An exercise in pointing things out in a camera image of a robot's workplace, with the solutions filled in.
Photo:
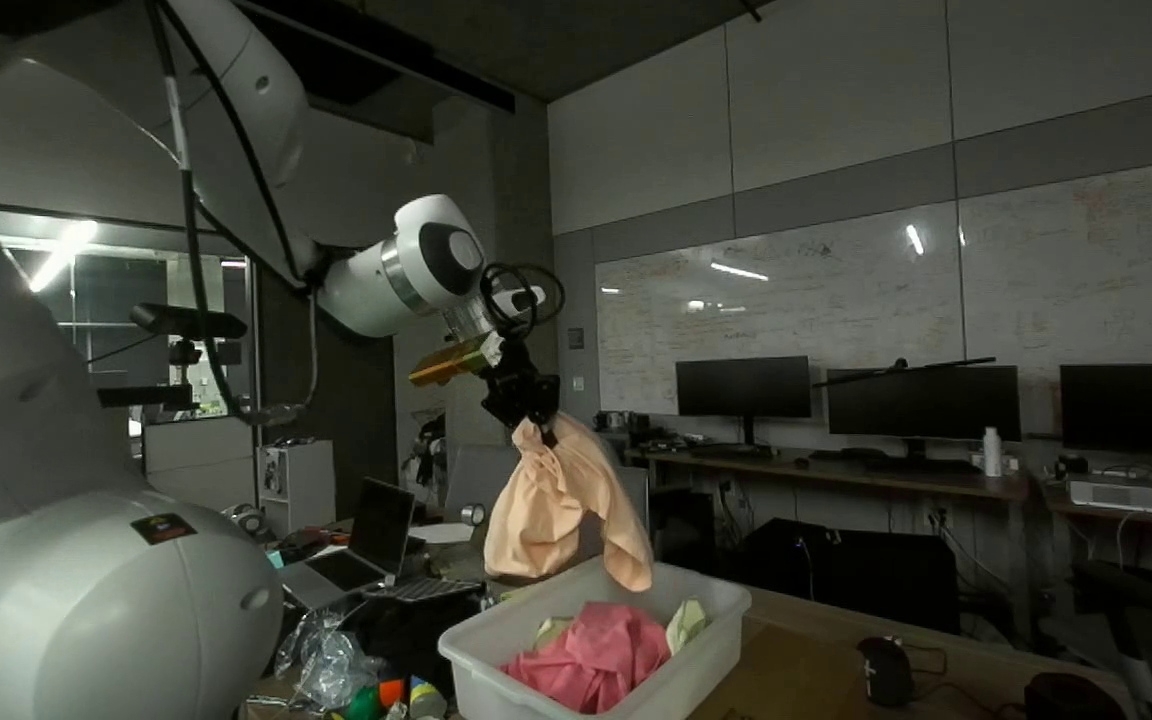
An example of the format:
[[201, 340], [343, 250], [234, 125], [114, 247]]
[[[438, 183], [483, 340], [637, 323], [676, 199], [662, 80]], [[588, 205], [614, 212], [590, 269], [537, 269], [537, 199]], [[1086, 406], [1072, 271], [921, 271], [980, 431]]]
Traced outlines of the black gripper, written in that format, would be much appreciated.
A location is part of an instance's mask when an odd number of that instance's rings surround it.
[[507, 422], [510, 437], [537, 437], [554, 448], [554, 406], [559, 406], [559, 378], [533, 364], [533, 350], [520, 337], [487, 330], [480, 340], [480, 378], [487, 385], [483, 406]]

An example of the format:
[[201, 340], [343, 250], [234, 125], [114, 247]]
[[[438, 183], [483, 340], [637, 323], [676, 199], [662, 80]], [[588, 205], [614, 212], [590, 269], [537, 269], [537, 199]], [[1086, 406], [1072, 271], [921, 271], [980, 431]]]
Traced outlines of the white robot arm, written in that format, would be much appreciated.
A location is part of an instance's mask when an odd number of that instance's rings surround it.
[[[355, 337], [446, 316], [420, 375], [473, 372], [505, 422], [554, 417], [554, 378], [487, 295], [492, 261], [446, 197], [358, 250], [286, 230], [274, 183], [309, 94], [234, 0], [0, 0], [0, 66], [39, 58], [150, 135], [185, 221]], [[0, 247], [0, 720], [232, 720], [280, 639], [280, 580], [212, 507], [148, 488], [76, 344]]]

